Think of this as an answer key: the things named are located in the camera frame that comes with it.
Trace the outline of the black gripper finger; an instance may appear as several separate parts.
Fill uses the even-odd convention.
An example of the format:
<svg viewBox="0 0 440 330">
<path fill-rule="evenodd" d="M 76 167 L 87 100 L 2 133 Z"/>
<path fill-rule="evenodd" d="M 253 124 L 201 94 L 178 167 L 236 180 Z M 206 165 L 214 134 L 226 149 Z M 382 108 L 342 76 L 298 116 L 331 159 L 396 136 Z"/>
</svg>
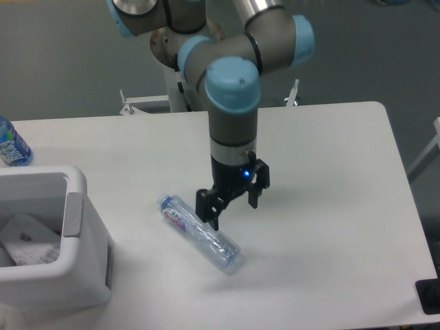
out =
<svg viewBox="0 0 440 330">
<path fill-rule="evenodd" d="M 264 189 L 270 187 L 270 168 L 261 159 L 257 159 L 252 172 L 252 180 L 247 187 L 248 203 L 253 209 L 257 209 L 259 197 Z"/>
<path fill-rule="evenodd" d="M 218 231 L 219 215 L 236 198 L 235 192 L 221 190 L 217 187 L 199 189 L 196 193 L 196 215 L 203 223 L 209 224 L 214 231 Z"/>
</svg>

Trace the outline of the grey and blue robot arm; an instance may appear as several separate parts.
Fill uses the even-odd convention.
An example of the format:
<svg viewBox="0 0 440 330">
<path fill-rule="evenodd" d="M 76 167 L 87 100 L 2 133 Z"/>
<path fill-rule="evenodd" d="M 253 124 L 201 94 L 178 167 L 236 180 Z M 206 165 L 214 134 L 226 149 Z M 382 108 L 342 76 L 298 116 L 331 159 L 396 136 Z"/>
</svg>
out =
<svg viewBox="0 0 440 330">
<path fill-rule="evenodd" d="M 217 41 L 207 35 L 204 1 L 109 1 L 120 33 L 134 37 L 167 29 L 171 65 L 207 111 L 213 185 L 196 194 L 197 216 L 212 228 L 228 204 L 248 196 L 258 206 L 270 186 L 269 166 L 256 156 L 260 77 L 311 58 L 315 36 L 302 15 L 280 1 L 236 1 L 242 34 Z"/>
</svg>

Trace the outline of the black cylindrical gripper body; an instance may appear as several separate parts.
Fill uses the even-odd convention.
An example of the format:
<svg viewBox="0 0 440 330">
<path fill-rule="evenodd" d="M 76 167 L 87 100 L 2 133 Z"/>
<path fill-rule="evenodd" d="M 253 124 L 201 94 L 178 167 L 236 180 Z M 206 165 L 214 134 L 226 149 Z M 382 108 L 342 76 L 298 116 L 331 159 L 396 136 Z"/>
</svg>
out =
<svg viewBox="0 0 440 330">
<path fill-rule="evenodd" d="M 245 162 L 239 165 L 227 165 L 211 157 L 213 186 L 216 198 L 232 201 L 244 193 L 252 194 L 252 180 L 255 176 L 256 153 L 246 151 Z"/>
</svg>

